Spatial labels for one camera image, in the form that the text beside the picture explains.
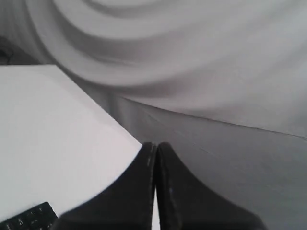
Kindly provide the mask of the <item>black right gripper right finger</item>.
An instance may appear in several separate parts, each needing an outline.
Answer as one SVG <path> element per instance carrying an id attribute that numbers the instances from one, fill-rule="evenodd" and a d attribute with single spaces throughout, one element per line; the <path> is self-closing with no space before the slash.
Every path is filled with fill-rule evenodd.
<path id="1" fill-rule="evenodd" d="M 158 145 L 155 162 L 162 230 L 261 230 L 262 220 L 203 184 L 169 143 Z"/>

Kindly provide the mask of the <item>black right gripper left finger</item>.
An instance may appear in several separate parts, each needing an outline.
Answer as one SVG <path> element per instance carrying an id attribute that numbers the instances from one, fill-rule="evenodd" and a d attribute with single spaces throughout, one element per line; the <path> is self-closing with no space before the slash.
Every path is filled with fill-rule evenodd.
<path id="1" fill-rule="evenodd" d="M 150 230 L 157 146 L 143 143 L 129 167 L 108 188 L 62 214 L 53 230 Z"/>

